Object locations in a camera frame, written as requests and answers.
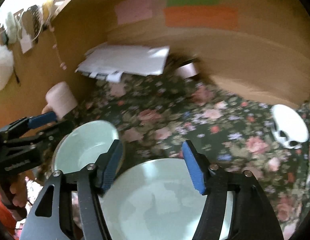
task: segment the light blue bowl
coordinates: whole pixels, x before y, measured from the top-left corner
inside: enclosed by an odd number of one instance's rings
[[[79,171],[95,163],[116,139],[119,139],[118,132],[111,123],[100,120],[86,123],[61,141],[56,148],[53,169],[64,174]]]

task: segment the green tape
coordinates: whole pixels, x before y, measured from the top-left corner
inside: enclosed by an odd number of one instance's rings
[[[166,7],[172,6],[196,6],[196,5],[217,5],[219,0],[167,0]]]

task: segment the white paper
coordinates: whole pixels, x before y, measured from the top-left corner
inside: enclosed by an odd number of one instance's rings
[[[111,83],[119,83],[122,74],[123,74],[123,71],[116,72],[116,73],[113,73],[113,74],[109,74],[106,77],[106,81],[111,82]]]
[[[98,72],[92,72],[89,77],[90,78],[95,78],[98,75]]]
[[[25,54],[31,48],[33,48],[33,42],[31,36],[26,33],[26,30],[24,28],[22,29],[22,39],[20,40],[20,45],[23,54]]]
[[[85,57],[88,57],[88,56],[89,56],[90,54],[92,54],[95,50],[100,49],[100,48],[102,48],[102,47],[104,47],[104,46],[107,46],[107,42],[102,43],[102,44],[99,44],[99,45],[97,45],[96,47],[89,49],[87,52],[85,52],[85,54],[84,54]]]
[[[101,45],[79,64],[76,71],[113,74],[115,71],[142,76],[163,73],[169,47]]]

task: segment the paper card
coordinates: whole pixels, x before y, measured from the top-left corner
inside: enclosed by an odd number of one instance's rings
[[[167,0],[166,7],[172,6],[196,6],[196,5],[217,5],[219,0]]]
[[[134,23],[153,17],[152,0],[126,0],[115,6],[117,24]]]
[[[117,71],[113,74],[109,74],[106,78],[106,81],[111,83],[119,83],[123,73],[123,71]]]
[[[164,9],[168,27],[207,27],[235,30],[238,27],[238,10],[223,5],[180,6]]]
[[[23,38],[20,40],[21,49],[23,54],[28,52],[31,48],[33,48],[33,43],[31,40],[31,36],[29,34],[26,34],[23,36]]]

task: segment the blue gripper pad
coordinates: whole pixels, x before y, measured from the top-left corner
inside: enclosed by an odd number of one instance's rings
[[[57,121],[56,114],[53,111],[50,111],[50,112],[45,113],[45,114],[30,117],[29,121],[28,121],[28,127],[30,129],[35,129],[35,128],[41,127],[47,123],[56,122],[56,121]]]
[[[199,193],[204,194],[206,190],[204,184],[204,174],[194,157],[194,154],[198,154],[196,149],[190,141],[185,141],[182,145],[182,151],[194,188],[198,190]]]
[[[110,161],[108,162],[104,173],[103,173],[103,184],[102,189],[104,192],[108,191],[113,185],[114,178],[116,176],[116,170],[118,164],[123,156],[123,144],[119,141],[116,148],[112,152]]]

